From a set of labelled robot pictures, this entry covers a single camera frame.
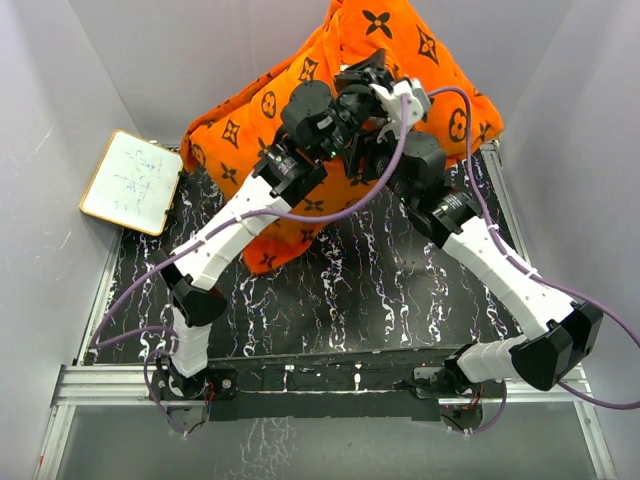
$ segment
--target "gray wall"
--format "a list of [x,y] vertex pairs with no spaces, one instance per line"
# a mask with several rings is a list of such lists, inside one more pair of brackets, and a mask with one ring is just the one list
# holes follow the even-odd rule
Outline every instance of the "gray wall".
[[[640,4],[574,2],[507,125],[503,162],[534,264],[640,330]],[[640,397],[640,352],[612,322],[585,366],[599,397]],[[598,409],[621,479],[640,412]]]
[[[70,3],[141,134],[176,143],[194,118],[294,53],[329,1]],[[412,3],[507,120],[571,1]]]
[[23,480],[114,235],[78,203],[110,132],[135,127],[66,0],[0,0],[0,37],[0,477]]

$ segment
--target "patterned pillowcase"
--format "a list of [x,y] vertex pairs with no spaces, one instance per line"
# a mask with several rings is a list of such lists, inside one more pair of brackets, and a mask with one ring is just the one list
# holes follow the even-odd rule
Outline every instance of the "patterned pillowcase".
[[[267,152],[281,126],[282,107],[295,87],[307,80],[321,80],[333,90],[333,76],[342,65],[357,63],[379,48],[386,50],[387,67],[395,78],[417,77],[427,91],[457,86],[467,92],[472,102],[474,149],[502,131],[496,108],[473,87],[407,0],[333,0],[323,26],[294,56],[189,127],[181,146],[185,167],[193,171],[198,163],[203,165],[225,197],[231,198]],[[444,93],[433,99],[427,121],[419,122],[415,129],[435,135],[451,165],[465,156],[466,127],[462,98]],[[374,185],[347,179],[339,158],[325,167],[328,178],[293,213],[338,212]],[[244,260],[254,273],[268,272],[303,253],[324,226],[279,220],[245,249]]]

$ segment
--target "black marble surface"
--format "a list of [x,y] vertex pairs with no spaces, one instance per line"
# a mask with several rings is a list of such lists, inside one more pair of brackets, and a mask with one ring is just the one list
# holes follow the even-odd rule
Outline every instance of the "black marble surface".
[[[482,157],[477,153],[475,158],[478,184],[510,242]],[[457,188],[468,188],[463,165],[454,167],[451,176]],[[151,252],[160,247],[171,251],[185,242],[222,204],[206,174],[181,180],[176,218],[163,235],[124,232],[109,303],[153,267]],[[361,213],[325,228],[304,255],[277,271],[251,275],[237,260],[218,286],[229,308],[212,329],[210,357],[456,346],[517,335],[513,319],[488,289],[414,231],[387,191]],[[102,339],[171,323],[167,289],[155,277],[127,301]],[[141,363],[163,346],[164,336],[143,334],[90,351],[84,361]]]

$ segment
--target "small whiteboard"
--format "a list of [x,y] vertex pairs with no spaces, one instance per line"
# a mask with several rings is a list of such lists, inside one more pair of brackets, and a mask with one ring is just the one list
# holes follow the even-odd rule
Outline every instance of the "small whiteboard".
[[181,170],[178,154],[116,130],[80,210],[133,230],[160,235]]

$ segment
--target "purple cable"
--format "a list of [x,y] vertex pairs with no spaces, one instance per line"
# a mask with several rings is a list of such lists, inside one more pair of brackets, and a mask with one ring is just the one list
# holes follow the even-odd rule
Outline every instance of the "purple cable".
[[[487,224],[487,226],[491,226],[493,225],[493,220],[491,219],[491,214],[489,213],[489,207],[487,206],[487,203],[485,202],[484,198],[482,197],[482,193],[480,193],[480,189],[478,188],[478,184],[476,182],[476,178],[475,175],[473,174],[473,156],[472,156],[472,151],[471,151],[471,102],[469,100],[469,96],[467,95],[467,93],[457,87],[445,87],[445,88],[439,88],[437,90],[434,90],[431,93],[428,93],[427,95],[432,96],[432,95],[437,95],[439,93],[443,93],[443,92],[455,92],[457,94],[459,94],[460,96],[462,96],[462,99],[464,100],[464,104],[465,104],[465,108],[467,110],[467,142],[466,142],[466,148],[467,148],[467,176],[469,177],[469,182],[471,183],[471,188],[473,189],[473,193],[475,194],[475,196],[478,199],[478,203],[480,204],[480,208],[482,209],[482,215],[484,216],[484,221]],[[517,260],[515,260],[513,257],[511,257],[510,255],[508,255],[507,249],[504,247],[504,245],[502,244],[502,239],[500,238],[500,236],[498,235],[498,233],[496,232],[496,229],[494,228],[489,228],[489,235],[491,236],[491,240],[493,240],[493,243],[495,244],[496,248],[500,251],[500,253],[502,255],[505,255],[507,258],[507,261],[513,265],[518,271],[524,273],[525,275],[528,275],[530,273],[530,270],[521,265]],[[628,335],[629,337],[631,337],[631,339],[633,340],[633,342],[638,346],[638,348],[640,348],[640,335],[638,335],[637,332],[635,332],[631,326],[625,322],[624,320],[622,320],[622,318],[620,318],[614,311],[612,311],[609,307],[607,307],[606,305],[603,305],[601,302],[599,302],[598,300],[595,300],[591,297],[589,297],[588,295],[585,295],[583,293],[580,293],[576,290],[573,290],[569,287],[565,287],[564,285],[560,285],[558,283],[552,282],[550,280],[546,280],[544,278],[542,278],[540,275],[536,275],[533,274],[531,275],[531,279],[534,280],[535,282],[540,283],[541,285],[545,285],[547,287],[553,288],[554,290],[558,290],[562,293],[565,293],[567,295],[569,295],[570,297],[574,297],[577,298],[579,300],[582,300],[583,302],[587,302],[592,304],[594,307],[596,307],[597,309],[603,311],[605,314],[607,314],[614,322],[616,322]],[[568,392],[574,394],[575,396],[577,396],[578,398],[580,398],[581,400],[584,400],[585,402],[591,403],[593,405],[598,405],[599,407],[604,407],[604,408],[609,408],[612,410],[635,410],[636,408],[640,408],[640,400],[636,401],[636,402],[631,402],[631,403],[612,403],[612,402],[606,402],[604,400],[599,400],[597,398],[591,398],[588,395],[579,392],[578,390],[574,389],[573,387],[570,387],[569,385],[567,385],[564,382],[558,382],[558,384],[564,388],[565,390],[567,390]]]
[[[485,423],[484,425],[481,425],[480,427],[478,427],[476,429],[472,429],[470,433],[482,433],[482,432],[486,432],[487,430],[489,430],[500,419],[500,417],[504,413],[504,409],[506,408],[506,406],[507,406],[507,382],[505,382],[503,380],[502,381],[502,401],[500,402],[500,406],[498,407],[498,411],[496,412],[496,414],[493,416],[493,418],[491,420],[489,420],[487,423]],[[457,432],[457,433],[466,434],[466,432],[464,430],[453,430],[453,431]]]
[[[227,220],[226,222],[221,223],[217,228],[213,229],[210,232],[210,234],[206,237],[207,240],[209,238],[211,238],[213,235],[215,235],[216,233],[219,233],[221,230],[224,230],[229,225],[233,225],[236,222],[237,222],[237,220],[235,218],[233,218],[233,219]],[[127,338],[136,336],[136,335],[138,335],[140,333],[144,333],[144,332],[165,332],[165,333],[168,333],[170,336],[173,336],[173,337],[177,338],[178,334],[175,332],[175,330],[173,330],[170,327],[165,327],[165,326],[160,325],[160,326],[148,326],[148,327],[138,328],[136,330],[131,330],[130,332],[123,333],[122,335],[118,335],[117,337],[113,337],[113,338],[111,338],[109,340],[105,340],[104,342],[100,341],[100,335],[102,334],[102,331],[105,329],[105,327],[109,323],[109,320],[111,320],[113,318],[115,313],[122,307],[122,305],[124,305],[124,303],[127,301],[127,299],[131,295],[133,295],[133,292],[135,292],[138,288],[140,288],[142,285],[144,285],[144,283],[147,280],[149,280],[151,277],[153,277],[155,274],[157,274],[158,272],[162,271],[164,268],[168,267],[169,265],[174,264],[175,262],[177,262],[181,258],[189,255],[191,252],[193,252],[194,250],[196,250],[200,246],[202,246],[203,243],[204,242],[197,242],[194,245],[192,245],[189,248],[187,248],[185,251],[180,252],[177,255],[173,255],[173,256],[167,258],[164,262],[161,262],[158,265],[154,266],[151,270],[149,270],[147,273],[145,273],[140,278],[138,278],[135,282],[133,282],[129,286],[129,288],[127,288],[124,291],[124,293],[122,295],[120,295],[120,297],[118,297],[118,299],[115,302],[113,302],[113,305],[111,305],[109,310],[107,310],[107,313],[104,314],[104,317],[102,318],[102,321],[96,327],[96,330],[93,333],[93,337],[91,337],[91,343],[90,343],[91,348],[100,349],[100,348],[104,348],[104,347],[109,347],[111,345],[116,345],[116,344],[126,340]]]
[[176,432],[181,433],[182,435],[186,435],[187,430],[184,429],[182,427],[182,425],[177,423],[173,418],[171,418],[171,415],[169,415],[169,412],[167,412],[164,409],[164,407],[160,403],[160,399],[156,396],[155,392],[151,389],[151,382],[149,382],[149,374],[148,374],[148,372],[149,372],[149,362],[154,360],[156,357],[168,357],[169,355],[171,355],[171,354],[169,352],[165,351],[165,350],[154,350],[153,352],[151,352],[144,359],[144,364],[142,366],[142,374],[144,375],[144,383],[147,386],[147,390],[149,390],[149,397],[157,405],[158,410],[160,410],[162,412],[162,415],[164,416],[164,418],[167,419],[167,422],[169,422],[169,425],[171,425],[171,427]]

